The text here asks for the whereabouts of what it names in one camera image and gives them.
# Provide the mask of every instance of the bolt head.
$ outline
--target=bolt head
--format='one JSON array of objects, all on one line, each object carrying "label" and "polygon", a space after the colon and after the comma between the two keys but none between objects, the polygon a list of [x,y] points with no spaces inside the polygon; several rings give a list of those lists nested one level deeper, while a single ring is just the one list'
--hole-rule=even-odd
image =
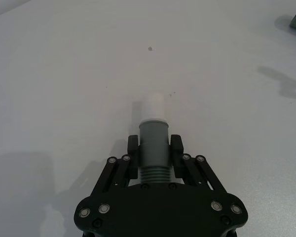
[{"label": "bolt head", "polygon": [[211,203],[211,207],[215,210],[215,211],[221,211],[222,210],[222,205],[220,204],[220,202],[217,201],[213,201]]},{"label": "bolt head", "polygon": [[87,217],[90,214],[89,208],[84,208],[79,212],[79,217],[84,218]]},{"label": "bolt head", "polygon": [[169,184],[169,189],[174,190],[177,189],[177,185],[175,183]]},{"label": "bolt head", "polygon": [[92,225],[95,227],[95,228],[99,228],[102,226],[102,220],[97,218],[94,220],[94,222],[92,223]]},{"label": "bolt head", "polygon": [[101,204],[101,206],[99,206],[99,212],[102,214],[108,213],[110,208],[111,208],[110,205],[108,205],[106,203]]},{"label": "bolt head", "polygon": [[232,210],[232,212],[234,212],[236,214],[241,214],[242,213],[242,209],[239,206],[235,205],[235,204],[231,206],[231,210]]},{"label": "bolt head", "polygon": [[227,216],[222,216],[221,217],[221,221],[225,224],[225,225],[230,225],[231,220],[229,219],[229,217]]},{"label": "bolt head", "polygon": [[130,160],[130,157],[129,156],[124,156],[123,160]]},{"label": "bolt head", "polygon": [[109,159],[109,163],[115,163],[116,162],[116,159],[115,158],[110,158]]},{"label": "bolt head", "polygon": [[149,189],[149,185],[148,184],[142,184],[141,185],[141,189],[142,190],[148,190]]},{"label": "bolt head", "polygon": [[197,160],[200,162],[203,162],[205,159],[204,159],[204,157],[199,156],[199,157],[197,157]]}]

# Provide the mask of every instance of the white table surface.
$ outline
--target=white table surface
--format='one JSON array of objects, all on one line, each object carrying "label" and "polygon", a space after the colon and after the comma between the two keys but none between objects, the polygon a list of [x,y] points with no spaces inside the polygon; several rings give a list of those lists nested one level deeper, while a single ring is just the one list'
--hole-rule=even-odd
[{"label": "white table surface", "polygon": [[0,237],[78,237],[109,156],[165,94],[171,133],[296,237],[296,0],[31,0],[0,16]]}]

